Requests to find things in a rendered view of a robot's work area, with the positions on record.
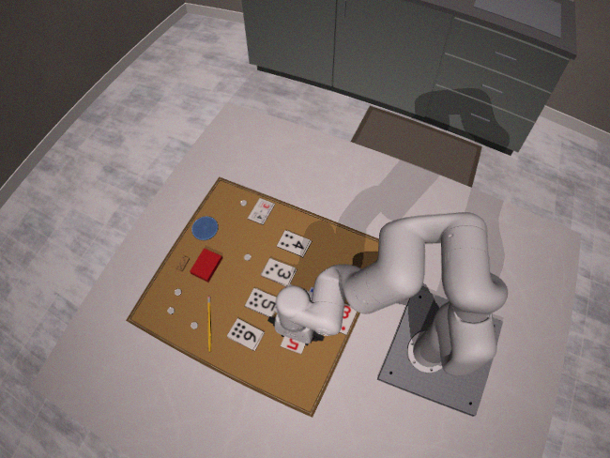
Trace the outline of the brown square mat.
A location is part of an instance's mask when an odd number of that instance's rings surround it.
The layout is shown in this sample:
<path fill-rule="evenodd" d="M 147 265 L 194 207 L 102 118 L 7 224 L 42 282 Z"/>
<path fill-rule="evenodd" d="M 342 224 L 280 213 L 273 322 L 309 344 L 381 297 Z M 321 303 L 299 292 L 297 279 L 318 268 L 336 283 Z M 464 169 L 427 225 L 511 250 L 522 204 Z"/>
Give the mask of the brown square mat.
<path fill-rule="evenodd" d="M 305 409 L 303 409 L 303 408 L 301 408 L 301 407 L 298 407 L 298 406 L 296 406 L 296 405 L 293 405 L 293 404 L 291 404 L 291 403 L 288 403 L 288 402 L 286 402 L 285 400 L 283 400 L 283 399 L 281 399 L 281 398 L 279 398 L 279 397 L 277 397 L 277 396 L 274 396 L 274 395 L 272 395 L 272 394 L 270 394 L 270 393 L 268 393 L 268 392 L 266 392 L 266 391 L 264 391 L 264 390 L 262 390 L 262 389 L 257 388 L 256 386 L 253 386 L 253 385 L 251 385 L 251 384 L 249 384 L 249 383 L 247 383 L 247 382 L 245 382 L 245 381 L 243 381 L 243 380 L 241 380 L 241 379 L 239 379 L 239 378 L 237 378 L 237 377 L 235 377 L 235 376 L 231 375 L 231 374 L 228 374 L 228 373 L 227 373 L 227 372 L 225 372 L 224 370 L 222 370 L 222 369 L 220 369 L 220 368 L 218 368 L 218 367 L 216 367 L 216 366 L 214 366 L 214 365 L 212 365 L 212 364 L 210 364 L 210 363 L 208 363 L 208 362 L 204 361 L 203 359 L 200 359 L 200 358 L 198 358 L 198 357 L 194 356 L 192 353 L 190 353 L 190 352 L 188 352 L 188 351 L 186 351 L 186 350 L 182 349 L 181 347 L 179 347 L 179 346 L 177 346 L 177 345 L 175 345 L 175 344 L 173 344 L 173 343 L 171 343 L 171 342 L 169 342 L 169 341 L 165 340 L 164 338 L 162 338 L 162 337 L 161 337 L 161 336 L 159 336 L 158 334 L 156 334 L 156 333 L 152 332 L 151 330 L 149 330 L 149 329 L 147 329 L 147 328 L 145 328 L 145 327 L 141 326 L 140 324 L 136 323 L 135 321 L 131 320 L 132 316 L 134 315 L 134 313 L 136 312 L 136 310 L 137 310 L 137 308 L 139 307 L 140 303 L 142 302 L 143 298 L 145 297 L 145 295 L 146 295 L 147 291 L 148 291 L 148 290 L 149 290 L 149 288 L 151 287 L 152 283 L 153 283 L 153 282 L 156 280 L 156 278 L 157 278 L 157 276 L 159 275 L 159 273 L 160 273 L 161 269 L 163 268 L 163 266 L 164 266 L 164 265 L 165 265 L 165 263 L 167 262 L 168 258 L 170 257 L 170 255 L 171 255 L 171 254 L 172 254 L 172 252 L 174 251 L 174 249 L 175 249 L 176 245 L 178 244 L 178 242 L 180 241 L 180 239 L 181 239 L 181 238 L 184 236 L 184 234 L 186 233 L 186 231 L 187 231 L 187 230 L 188 230 L 188 228 L 190 227 L 191 223 L 193 222 L 193 220 L 195 219 L 195 217 L 197 216 L 197 214 L 199 213 L 199 211 L 201 210 L 201 208 L 202 208 L 202 207 L 203 207 L 203 205 L 205 204 L 206 200 L 208 199 L 208 197 L 210 196 L 210 194 L 211 194 L 211 193 L 214 191 L 214 189 L 217 187 L 217 185 L 219 184 L 219 182 L 220 182 L 220 181 L 223 181 L 223 182 L 228 183 L 228 184 L 230 184 L 230 185 L 233 185 L 233 186 L 236 186 L 236 187 L 238 187 L 238 188 L 241 188 L 242 190 L 249 191 L 249 192 L 252 192 L 252 193 L 254 193 L 254 194 L 260 195 L 260 196 L 265 197 L 265 198 L 267 198 L 267 199 L 269 199 L 269 200 L 271 200 L 271 201 L 277 202 L 277 203 L 282 204 L 282 205 L 284 205 L 284 206 L 291 207 L 291 208 L 293 208 L 293 209 L 295 209 L 295 210 L 298 210 L 298 211 L 303 212 L 303 213 L 305 213 L 305 214 L 308 214 L 308 215 L 310 215 L 310 216 L 316 217 L 317 219 L 320 219 L 320 220 L 322 220 L 322 221 L 329 222 L 329 223 L 334 224 L 334 225 L 336 225 L 336 226 L 342 227 L 343 229 L 346 229 L 346 230 L 348 230 L 348 231 L 351 231 L 351 232 L 356 233 L 356 234 L 358 234 L 358 235 L 361 235 L 361 236 L 363 236 L 363 237 L 367 237 L 367 238 L 369 238 L 369 239 L 371 239 L 371 240 L 374 240 L 374 241 L 376 241 L 376 242 L 379 242 L 379 239 L 378 239 L 378 238 L 376 238 L 376 237 L 369 236 L 369 235 L 367 235 L 367 234 L 364 234 L 364 233 L 362 233 L 362 232 L 360 232 L 360 231 L 358 231 L 358 230 L 355 230 L 355 229 L 353 229 L 353 228 L 350 228 L 350 227 L 348 227 L 348 226 L 342 225 L 342 224 L 337 223 L 337 222 L 335 222 L 335 221 L 332 221 L 332 220 L 329 220 L 329 219 L 327 219 L 327 218 L 324 218 L 324 217 L 321 217 L 321 216 L 319 216 L 319 215 L 316 215 L 316 214 L 314 214 L 314 213 L 312 213 L 312 212 L 310 212 L 310 211 L 304 210 L 304 209 L 299 208 L 299 207 L 297 207 L 297 206 L 293 206 L 293 205 L 287 204 L 287 203 L 285 203 L 285 202 L 283 202 L 283 201 L 281 201 L 281 200 L 278 200 L 278 199 L 276 199 L 276 198 L 270 197 L 270 196 L 265 195 L 265 194 L 263 194 L 263 193 L 261 193 L 261 192 L 254 191 L 254 190 L 252 190 L 252 189 L 246 188 L 246 187 L 244 187 L 244 186 L 238 185 L 237 183 L 234 183 L 234 182 L 232 182 L 232 181 L 229 181 L 229 180 L 226 180 L 226 179 L 224 179 L 224 178 L 219 177 L 219 178 L 217 179 L 217 181 L 215 182 L 215 184 L 213 185 L 213 187 L 211 188 L 211 190 L 210 190 L 210 191 L 208 192 L 208 194 L 206 195 L 206 197 L 205 197 L 205 199 L 203 200 L 203 202 L 202 202 L 202 203 L 199 205 L 199 207 L 197 208 L 197 210 L 195 211 L 195 213 L 194 213 L 194 214 L 193 214 L 193 216 L 191 217 L 190 221 L 188 222 L 188 224 L 186 225 L 186 227 L 184 228 L 184 230 L 182 231 L 182 233 L 180 234 L 180 236 L 179 236 L 179 237 L 178 237 L 178 239 L 176 240 L 176 242 L 175 242 L 175 244 L 173 245 L 173 247 L 171 248 L 171 250 L 168 252 L 168 254 L 166 255 L 166 257 L 165 257 L 165 258 L 164 258 L 164 260 L 162 261 L 162 263 L 161 263 L 160 267 L 159 267 L 159 268 L 158 268 L 158 270 L 156 271 L 155 275 L 153 276 L 153 278 L 151 279 L 150 283 L 148 284 L 148 286 L 146 287 L 146 289 L 145 289 L 145 290 L 144 290 L 144 292 L 142 293 L 141 297 L 140 297 L 140 298 L 139 298 L 139 300 L 137 301 L 136 305 L 134 306 L 133 310 L 131 311 L 131 313 L 130 313 L 129 317 L 127 318 L 127 321 L 128 321 L 129 323 L 133 324 L 135 327 L 137 327 L 137 328 L 139 328 L 139 329 L 143 330 L 144 332 L 148 333 L 149 335 L 151 335 L 151 336 L 155 337 L 156 339 L 158 339 L 158 340 L 162 341 L 163 343 L 168 344 L 169 346 L 173 347 L 173 348 L 174 348 L 174 349 L 176 349 L 177 351 L 179 351 L 179 352 L 181 352 L 181 353 L 185 354 L 186 356 L 188 356 L 188 357 L 190 357 L 190 358 L 192 358 L 192 359 L 195 359 L 196 361 L 198 361 L 198 362 L 200 362 L 200 363 L 204 364 L 204 365 L 205 365 L 205 366 L 207 366 L 208 368 L 210 368 L 210 369 L 212 369 L 212 370 L 214 370 L 214 371 L 216 371 L 216 372 L 218 372 L 218 373 L 220 373 L 220 374 L 223 374 L 223 375 L 225 375 L 225 376 L 227 376 L 227 377 L 229 377 L 229 378 L 231 378 L 231 379 L 235 380 L 236 382 L 238 382 L 238 383 L 240 383 L 240 384 L 242 384 L 242 385 L 244 385 L 244 386 L 246 386 L 246 387 L 248 387 L 248 388 L 250 388 L 250 389 L 253 389 L 253 390 L 257 391 L 257 392 L 259 392 L 259 393 L 261 393 L 261 394 L 265 395 L 266 397 L 268 397 L 268 398 L 270 398 L 270 399 L 272 399 L 272 400 L 275 400 L 275 401 L 277 401 L 277 402 L 279 402 L 279 403 L 281 403 L 281 404 L 283 404 L 283 405 L 289 406 L 289 407 L 291 407 L 291 408 L 295 409 L 296 411 L 299 411 L 299 412 L 301 412 L 301 413 L 303 413 L 303 414 L 305 414 L 305 415 L 308 415 L 308 416 L 310 416 L 310 417 L 313 417 L 314 412 L 315 412 L 316 408 L 318 407 L 318 405 L 319 405 L 319 403 L 320 403 L 320 401 L 321 401 L 321 399 L 322 399 L 322 397 L 323 397 L 323 394 L 324 394 L 324 392 L 325 392 L 325 390 L 326 390 L 326 388 L 327 388 L 327 386 L 328 386 L 329 380 L 330 380 L 330 378 L 332 377 L 332 375 L 333 375 L 333 373 L 334 373 L 334 371 L 335 371 L 335 368 L 336 368 L 336 366 L 337 366 L 337 364 L 338 364 L 338 362 L 339 362 L 339 360 L 340 360 L 340 358 L 341 358 L 341 355 L 342 355 L 342 353 L 343 353 L 343 351 L 344 351 L 344 349 L 345 349 L 345 346 L 346 346 L 346 344 L 347 344 L 347 342 L 348 342 L 348 340 L 349 340 L 349 337 L 350 337 L 350 335 L 351 335 L 351 333 L 352 333 L 352 331 L 353 331 L 353 328 L 354 328 L 355 324 L 357 323 L 357 320 L 358 320 L 358 317 L 359 317 L 360 313 L 358 313 L 358 312 L 356 313 L 356 316 L 355 316 L 355 318 L 354 318 L 354 320 L 353 320 L 353 322 L 352 322 L 352 325 L 351 325 L 350 329 L 348 330 L 347 335 L 345 336 L 345 338 L 344 338 L 344 340 L 343 340 L 343 344 L 342 344 L 342 346 L 341 346 L 341 348 L 340 348 L 340 350 L 339 350 L 339 352 L 338 352 L 338 354 L 337 354 L 336 359 L 334 360 L 334 362 L 333 362 L 333 364 L 332 364 L 332 366 L 331 366 L 331 369 L 330 369 L 330 371 L 329 371 L 329 373 L 328 373 L 328 376 L 327 376 L 327 378 L 326 378 L 326 380 L 325 380 L 325 383 L 324 383 L 323 387 L 321 388 L 321 390 L 320 390 L 320 392 L 319 392 L 319 394 L 318 394 L 318 396 L 317 396 L 317 399 L 316 399 L 316 401 L 315 401 L 315 403 L 314 403 L 314 405 L 313 405 L 313 408 L 312 408 L 311 412 L 310 412 L 310 411 L 307 411 L 307 410 L 305 410 Z"/>
<path fill-rule="evenodd" d="M 276 204 L 264 225 L 248 220 L 259 198 Z M 242 206 L 241 201 L 247 204 Z M 208 240 L 191 231 L 211 217 L 218 231 Z M 276 247 L 284 230 L 312 241 L 304 257 Z M 312 410 L 346 335 L 305 344 L 302 354 L 281 347 L 283 337 L 268 317 L 244 307 L 252 289 L 274 297 L 285 287 L 260 274 L 269 258 L 297 272 L 290 284 L 310 291 L 317 276 L 339 264 L 367 267 L 377 260 L 379 242 L 291 207 L 220 181 L 176 245 L 131 320 L 194 356 L 288 403 Z M 203 249 L 222 256 L 206 282 L 190 273 Z M 245 254 L 251 260 L 244 259 Z M 182 256 L 190 258 L 176 269 Z M 177 296 L 175 290 L 180 289 Z M 208 352 L 210 297 L 211 352 Z M 168 313 L 174 308 L 173 314 Z M 265 332 L 255 351 L 228 339 L 237 319 Z M 198 324 L 197 329 L 191 323 Z"/>

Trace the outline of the blue round disc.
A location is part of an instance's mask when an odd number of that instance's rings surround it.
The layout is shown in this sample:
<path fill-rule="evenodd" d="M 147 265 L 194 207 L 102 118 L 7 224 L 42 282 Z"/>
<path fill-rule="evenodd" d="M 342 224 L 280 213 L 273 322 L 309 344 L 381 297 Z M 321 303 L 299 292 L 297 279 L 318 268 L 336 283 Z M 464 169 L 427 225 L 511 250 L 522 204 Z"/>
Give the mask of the blue round disc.
<path fill-rule="evenodd" d="M 208 240 L 216 235 L 218 224 L 211 217 L 202 217 L 194 222 L 191 231 L 197 239 Z"/>

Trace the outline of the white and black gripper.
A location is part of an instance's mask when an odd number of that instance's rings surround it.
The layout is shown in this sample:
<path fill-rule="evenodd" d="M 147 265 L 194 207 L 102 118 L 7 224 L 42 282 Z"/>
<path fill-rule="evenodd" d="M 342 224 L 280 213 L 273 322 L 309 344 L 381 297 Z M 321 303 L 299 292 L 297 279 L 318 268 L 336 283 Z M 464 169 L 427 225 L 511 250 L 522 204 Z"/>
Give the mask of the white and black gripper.
<path fill-rule="evenodd" d="M 290 332 L 285 330 L 281 323 L 280 323 L 280 319 L 278 317 L 278 315 L 276 315 L 276 317 L 274 316 L 270 316 L 267 320 L 268 322 L 270 322 L 271 324 L 273 324 L 275 330 L 277 333 L 281 334 L 282 337 L 288 337 L 291 338 L 293 340 L 305 343 L 306 345 L 311 344 L 311 341 L 323 341 L 325 336 L 315 332 L 314 330 L 305 328 L 300 332 Z"/>

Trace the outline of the red rectangular box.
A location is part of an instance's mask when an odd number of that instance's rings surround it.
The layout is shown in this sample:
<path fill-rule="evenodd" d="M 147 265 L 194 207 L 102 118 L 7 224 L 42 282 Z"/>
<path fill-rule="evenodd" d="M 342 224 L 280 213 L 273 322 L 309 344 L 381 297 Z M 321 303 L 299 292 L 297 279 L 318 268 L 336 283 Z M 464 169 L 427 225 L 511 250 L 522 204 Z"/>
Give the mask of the red rectangular box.
<path fill-rule="evenodd" d="M 220 255 L 207 249 L 203 249 L 191 268 L 191 274 L 206 282 L 209 282 L 221 260 L 222 257 Z"/>

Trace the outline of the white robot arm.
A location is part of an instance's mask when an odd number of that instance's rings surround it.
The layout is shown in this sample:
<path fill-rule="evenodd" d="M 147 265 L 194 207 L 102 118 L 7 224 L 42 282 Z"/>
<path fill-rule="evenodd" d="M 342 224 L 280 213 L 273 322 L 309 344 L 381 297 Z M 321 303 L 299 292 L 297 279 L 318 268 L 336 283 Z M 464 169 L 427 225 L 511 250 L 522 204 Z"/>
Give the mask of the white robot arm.
<path fill-rule="evenodd" d="M 424 281 L 425 244 L 441 243 L 442 284 L 449 302 L 438 309 L 431 326 L 411 339 L 407 356 L 423 373 L 443 368 L 451 375 L 471 374 L 496 355 L 491 313 L 508 298 L 507 285 L 490 274 L 487 237 L 484 220 L 469 212 L 391 221 L 380 230 L 375 262 L 363 269 L 331 266 L 317 276 L 312 292 L 289 284 L 277 295 L 273 312 L 287 331 L 309 328 L 336 335 L 345 299 L 358 313 L 374 313 L 415 296 Z"/>

